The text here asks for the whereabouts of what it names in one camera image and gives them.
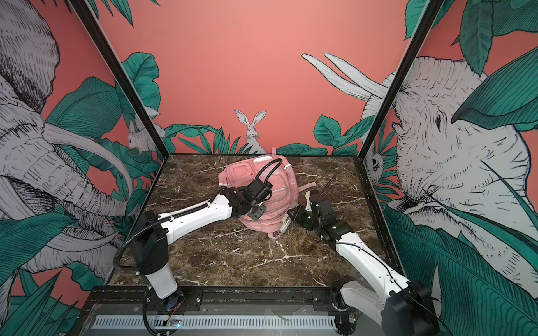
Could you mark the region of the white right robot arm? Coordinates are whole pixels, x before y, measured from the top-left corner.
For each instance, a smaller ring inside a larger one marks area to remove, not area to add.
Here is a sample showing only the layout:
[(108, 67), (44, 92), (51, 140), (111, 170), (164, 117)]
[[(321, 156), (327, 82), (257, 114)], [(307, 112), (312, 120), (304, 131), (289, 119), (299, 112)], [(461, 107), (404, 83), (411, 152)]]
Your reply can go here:
[(368, 283), (368, 288), (355, 280), (338, 285), (333, 299), (336, 308), (356, 309), (375, 321), (385, 335), (439, 334), (430, 290), (393, 270), (349, 224), (334, 214), (323, 216), (319, 205), (312, 205), (310, 211), (298, 205), (288, 211), (288, 216), (306, 231), (315, 232)]

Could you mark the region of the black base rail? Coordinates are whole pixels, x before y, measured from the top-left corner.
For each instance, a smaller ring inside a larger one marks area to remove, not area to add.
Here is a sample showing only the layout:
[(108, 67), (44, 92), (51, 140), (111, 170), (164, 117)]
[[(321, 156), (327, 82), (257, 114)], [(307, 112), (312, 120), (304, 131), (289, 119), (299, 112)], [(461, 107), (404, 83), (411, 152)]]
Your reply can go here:
[[(84, 309), (96, 304), (139, 304), (146, 301), (147, 287), (101, 286), (94, 289)], [(336, 307), (328, 287), (262, 287), (262, 286), (183, 286), (184, 299), (178, 312), (200, 312), (217, 305), (257, 305), (261, 307), (309, 306), (316, 312), (343, 314)]]

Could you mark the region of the black frame post right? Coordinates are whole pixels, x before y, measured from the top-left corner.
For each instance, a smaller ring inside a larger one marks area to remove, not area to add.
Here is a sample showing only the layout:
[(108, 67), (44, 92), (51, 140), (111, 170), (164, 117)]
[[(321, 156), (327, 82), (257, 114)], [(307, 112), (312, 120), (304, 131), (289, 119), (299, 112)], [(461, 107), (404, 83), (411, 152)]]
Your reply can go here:
[(409, 71), (413, 65), (417, 54), (419, 53), (424, 40), (426, 39), (444, 1), (442, 0), (431, 0), (426, 3), (425, 9), (422, 12), (420, 20), (416, 26), (416, 30), (411, 37), (411, 41), (406, 49), (406, 52), (402, 58), (402, 61), (399, 64), (398, 69), (396, 70), (395, 77), (391, 82), (388, 93), (385, 95), (385, 98), (382, 101), (381, 107), (374, 119), (372, 127), (368, 133), (367, 139), (363, 143), (363, 147), (358, 155), (358, 158), (363, 161), (367, 152), (370, 149), (372, 143), (374, 142), (375, 135), (381, 129), (382, 122), (385, 120), (386, 115), (392, 108), (392, 104), (395, 102), (396, 96), (401, 88), (404, 80), (406, 79)]

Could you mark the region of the black frame post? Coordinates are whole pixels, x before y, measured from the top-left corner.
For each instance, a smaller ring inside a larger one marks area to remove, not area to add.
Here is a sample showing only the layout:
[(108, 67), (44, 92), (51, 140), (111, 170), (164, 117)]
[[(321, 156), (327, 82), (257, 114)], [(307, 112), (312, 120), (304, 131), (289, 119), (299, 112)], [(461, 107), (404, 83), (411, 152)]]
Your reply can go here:
[(444, 1), (442, 0), (431, 0), (426, 3), (425, 9), (422, 12), (420, 20), (416, 26), (416, 30), (411, 37), (411, 41), (406, 49), (406, 52), (402, 58), (402, 61), (399, 64), (398, 69), (396, 70), (395, 77), (391, 82), (388, 93), (385, 95), (385, 98), (382, 101), (381, 107), (374, 119), (372, 127), (368, 133), (367, 139), (363, 143), (363, 147), (358, 155), (358, 158), (363, 161), (367, 152), (370, 149), (372, 143), (374, 142), (375, 135), (381, 129), (382, 122), (385, 120), (386, 115), (392, 108), (392, 104), (395, 102), (396, 96), (401, 88), (404, 80), (406, 79), (409, 71), (413, 65), (417, 54), (419, 53), (424, 40), (426, 39)]
[(161, 136), (157, 133), (152, 120), (146, 112), (140, 96), (134, 88), (133, 82), (127, 76), (123, 65), (110, 45), (109, 40), (99, 25), (99, 22), (95, 17), (90, 5), (87, 1), (80, 0), (69, 1), (69, 3), (73, 7), (75, 13), (85, 27), (85, 30), (88, 32), (92, 41), (99, 50), (99, 53), (106, 62), (106, 65), (109, 67), (109, 70), (118, 82), (123, 94), (126, 95), (127, 101), (141, 119), (141, 122), (149, 133), (149, 136), (155, 143), (159, 154), (161, 154), (165, 160), (168, 159), (170, 154), (168, 153)]

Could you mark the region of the pink student backpack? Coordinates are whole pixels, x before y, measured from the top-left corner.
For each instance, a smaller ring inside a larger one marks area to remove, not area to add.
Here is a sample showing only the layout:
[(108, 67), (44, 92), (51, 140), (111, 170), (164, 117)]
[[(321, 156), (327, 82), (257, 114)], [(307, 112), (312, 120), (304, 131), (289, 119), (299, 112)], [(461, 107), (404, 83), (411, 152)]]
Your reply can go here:
[(298, 206), (299, 193), (314, 188), (316, 183), (298, 185), (291, 163), (275, 151), (234, 162), (219, 173), (219, 184), (225, 187), (246, 187), (257, 179), (270, 187), (263, 201), (266, 209), (259, 219), (243, 215), (240, 222), (251, 230), (266, 233), (270, 239), (278, 239), (291, 223), (287, 212)]

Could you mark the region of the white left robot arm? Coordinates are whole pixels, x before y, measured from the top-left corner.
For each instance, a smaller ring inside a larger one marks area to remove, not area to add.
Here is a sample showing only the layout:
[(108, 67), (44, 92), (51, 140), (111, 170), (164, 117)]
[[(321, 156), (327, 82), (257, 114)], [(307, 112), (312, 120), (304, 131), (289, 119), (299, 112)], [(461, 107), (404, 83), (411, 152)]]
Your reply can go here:
[[(168, 246), (206, 225), (232, 217), (248, 215), (258, 221), (266, 211), (263, 203), (272, 194), (270, 187), (264, 184), (240, 188), (220, 187), (207, 201), (169, 215), (161, 214), (155, 221), (145, 222), (140, 231), (125, 241), (113, 258), (113, 268), (138, 272), (161, 300), (180, 294), (179, 284), (169, 264)], [(125, 250), (147, 232), (155, 233), (156, 237), (148, 237), (142, 242), (142, 251), (136, 259), (137, 265), (127, 267), (120, 264)]]

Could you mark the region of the black frame post left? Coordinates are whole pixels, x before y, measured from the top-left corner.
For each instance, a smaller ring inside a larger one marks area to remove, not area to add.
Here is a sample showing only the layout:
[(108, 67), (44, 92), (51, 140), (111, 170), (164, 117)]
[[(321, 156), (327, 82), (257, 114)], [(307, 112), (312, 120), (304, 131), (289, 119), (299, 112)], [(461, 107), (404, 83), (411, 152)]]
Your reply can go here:
[(159, 154), (161, 154), (165, 160), (168, 159), (170, 154), (168, 153), (161, 136), (157, 133), (152, 120), (146, 112), (140, 96), (134, 88), (133, 82), (127, 76), (123, 65), (110, 45), (109, 40), (99, 25), (99, 22), (95, 17), (90, 5), (87, 1), (80, 0), (69, 1), (69, 3), (73, 7), (75, 13), (85, 27), (85, 30), (88, 32), (92, 41), (99, 50), (99, 53), (106, 62), (106, 65), (109, 67), (109, 70), (118, 82), (123, 94), (126, 95), (127, 101), (141, 119), (141, 122), (149, 133), (149, 136), (155, 143)]

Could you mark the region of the white ventilation grille strip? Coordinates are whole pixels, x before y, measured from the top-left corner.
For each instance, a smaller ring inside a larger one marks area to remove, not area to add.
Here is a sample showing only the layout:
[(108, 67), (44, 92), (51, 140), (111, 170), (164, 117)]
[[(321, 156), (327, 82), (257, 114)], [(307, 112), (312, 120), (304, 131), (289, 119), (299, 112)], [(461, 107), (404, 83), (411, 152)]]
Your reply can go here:
[[(150, 316), (148, 324), (157, 331), (217, 330), (217, 329), (283, 329), (334, 330), (335, 319), (330, 316), (257, 316), (257, 315), (165, 315)], [(137, 315), (99, 315), (92, 330), (143, 330), (144, 321)]]

